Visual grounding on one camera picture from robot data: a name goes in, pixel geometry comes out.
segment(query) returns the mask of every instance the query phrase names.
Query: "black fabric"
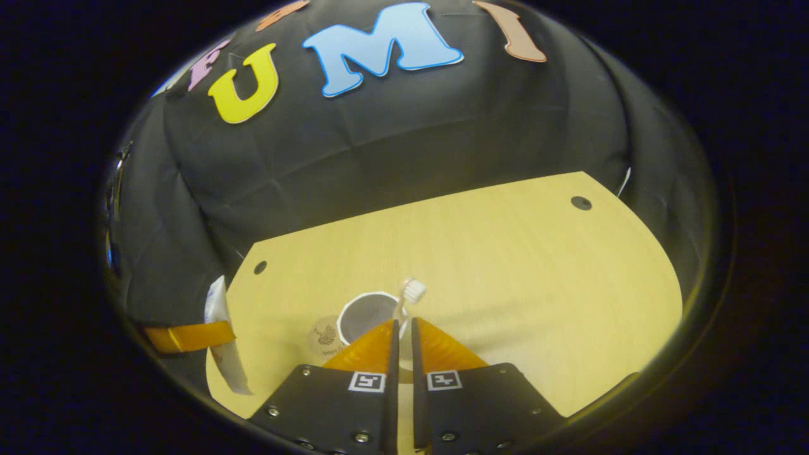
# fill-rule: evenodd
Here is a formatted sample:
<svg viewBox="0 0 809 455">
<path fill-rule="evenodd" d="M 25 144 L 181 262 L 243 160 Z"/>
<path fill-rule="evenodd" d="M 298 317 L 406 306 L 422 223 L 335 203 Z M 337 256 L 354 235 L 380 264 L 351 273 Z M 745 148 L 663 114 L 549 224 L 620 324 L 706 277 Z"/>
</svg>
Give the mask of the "black fabric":
<svg viewBox="0 0 809 455">
<path fill-rule="evenodd" d="M 128 314 L 202 322 L 208 286 L 232 277 L 259 240 L 564 172 L 585 171 L 617 193 L 630 164 L 621 197 L 663 244 L 685 297 L 709 219 L 693 212 L 710 209 L 698 203 L 710 183 L 681 120 L 606 53 L 508 3 L 548 61 L 513 58 L 492 17 L 466 0 L 431 2 L 428 10 L 444 40 L 464 53 L 460 64 L 418 71 L 391 64 L 382 78 L 361 70 L 360 87 L 323 97 L 324 73 L 303 41 L 336 23 L 369 32 L 395 3 L 312 2 L 254 32 L 258 17 L 234 32 L 191 92 L 187 73 L 148 101 L 123 141 L 133 148 L 113 229 Z M 277 44 L 275 97 L 246 122 L 226 123 L 210 85 L 237 69 L 237 93 L 252 94 L 256 80 L 242 61 L 268 43 Z M 391 61 L 399 55 L 394 46 Z M 169 366 L 206 390 L 205 356 L 197 354 Z"/>
<path fill-rule="evenodd" d="M 663 246 L 683 299 L 690 303 L 718 234 L 718 196 L 710 166 L 679 114 L 612 55 L 588 44 L 603 59 L 625 102 L 632 174 L 621 200 Z"/>
</svg>

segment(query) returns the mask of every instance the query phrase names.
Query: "toothbrush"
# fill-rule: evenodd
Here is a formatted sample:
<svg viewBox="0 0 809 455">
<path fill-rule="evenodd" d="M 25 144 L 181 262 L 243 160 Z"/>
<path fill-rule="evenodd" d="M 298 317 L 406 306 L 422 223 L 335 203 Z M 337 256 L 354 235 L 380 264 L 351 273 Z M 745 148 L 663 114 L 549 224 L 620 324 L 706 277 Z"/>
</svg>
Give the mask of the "toothbrush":
<svg viewBox="0 0 809 455">
<path fill-rule="evenodd" d="M 427 288 L 417 279 L 408 279 L 402 286 L 401 294 L 399 295 L 399 303 L 396 304 L 396 309 L 393 310 L 393 318 L 399 320 L 399 324 L 405 323 L 405 316 L 402 314 L 402 309 L 405 307 L 405 301 L 411 305 L 415 305 L 427 292 Z"/>
</svg>

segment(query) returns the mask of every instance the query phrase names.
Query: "letter m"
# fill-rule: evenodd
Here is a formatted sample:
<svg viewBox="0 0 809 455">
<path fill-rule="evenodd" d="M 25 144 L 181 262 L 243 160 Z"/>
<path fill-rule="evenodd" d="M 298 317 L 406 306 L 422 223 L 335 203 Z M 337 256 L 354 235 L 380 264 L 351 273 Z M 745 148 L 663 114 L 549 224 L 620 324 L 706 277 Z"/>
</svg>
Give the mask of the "letter m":
<svg viewBox="0 0 809 455">
<path fill-rule="evenodd" d="M 374 75 L 387 74 L 394 42 L 402 52 L 396 64 L 403 70 L 452 65 L 463 60 L 464 55 L 438 34 L 427 17 L 428 8 L 430 5 L 423 2 L 389 6 L 379 12 L 370 34 L 333 25 L 309 36 L 303 47 L 313 48 L 320 59 L 326 75 L 323 95 L 337 96 L 362 83 L 362 74 L 349 70 L 346 58 Z"/>
</svg>

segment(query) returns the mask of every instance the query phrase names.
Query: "pink letter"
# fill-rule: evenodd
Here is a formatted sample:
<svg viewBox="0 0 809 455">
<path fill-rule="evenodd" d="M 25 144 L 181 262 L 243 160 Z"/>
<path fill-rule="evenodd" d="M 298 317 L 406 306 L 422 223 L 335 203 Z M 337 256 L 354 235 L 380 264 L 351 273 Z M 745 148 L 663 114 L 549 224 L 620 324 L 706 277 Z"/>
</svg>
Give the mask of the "pink letter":
<svg viewBox="0 0 809 455">
<path fill-rule="evenodd" d="M 191 66 L 191 83 L 188 85 L 188 91 L 191 91 L 194 86 L 196 86 L 205 78 L 205 76 L 208 75 L 210 72 L 210 66 L 216 62 L 217 58 L 219 58 L 219 50 L 227 46 L 227 43 L 230 42 L 231 40 L 227 39 L 219 43 L 213 50 L 208 52 L 203 58 L 197 60 L 197 63 L 194 63 L 193 66 Z"/>
</svg>

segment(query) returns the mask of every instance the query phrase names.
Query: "wooden table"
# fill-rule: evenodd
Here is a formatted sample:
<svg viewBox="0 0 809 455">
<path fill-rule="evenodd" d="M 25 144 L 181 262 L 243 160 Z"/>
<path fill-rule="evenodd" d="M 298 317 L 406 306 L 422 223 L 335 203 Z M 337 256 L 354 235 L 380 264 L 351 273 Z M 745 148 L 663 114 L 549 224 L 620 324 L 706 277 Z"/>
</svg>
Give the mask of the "wooden table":
<svg viewBox="0 0 809 455">
<path fill-rule="evenodd" d="M 643 368 L 681 317 L 663 248 L 609 190 L 584 172 L 517 181 L 253 245 L 227 301 L 254 395 L 232 393 L 209 354 L 213 397 L 249 417 L 294 366 L 323 363 L 307 343 L 318 319 L 408 277 L 427 287 L 411 316 L 513 363 L 564 416 Z M 400 386 L 401 453 L 413 451 L 412 396 Z"/>
</svg>

